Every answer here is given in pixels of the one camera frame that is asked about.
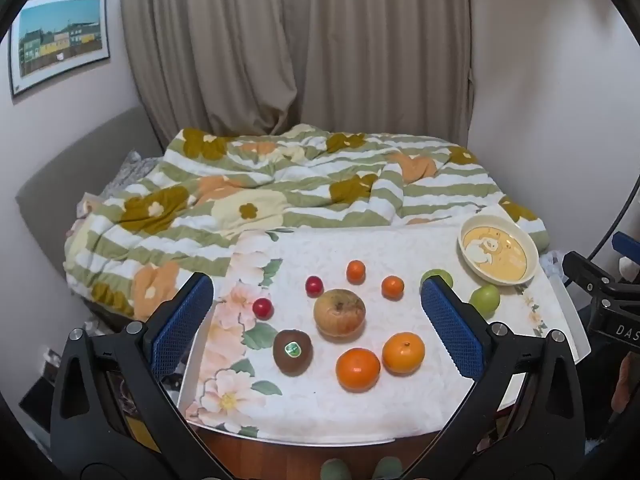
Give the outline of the person right hand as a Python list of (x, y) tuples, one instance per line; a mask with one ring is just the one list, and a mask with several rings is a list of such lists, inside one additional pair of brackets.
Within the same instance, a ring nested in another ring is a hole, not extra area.
[(623, 413), (629, 402), (631, 390), (634, 388), (631, 372), (638, 362), (638, 354), (629, 352), (620, 363), (620, 374), (611, 401), (611, 408), (616, 414)]

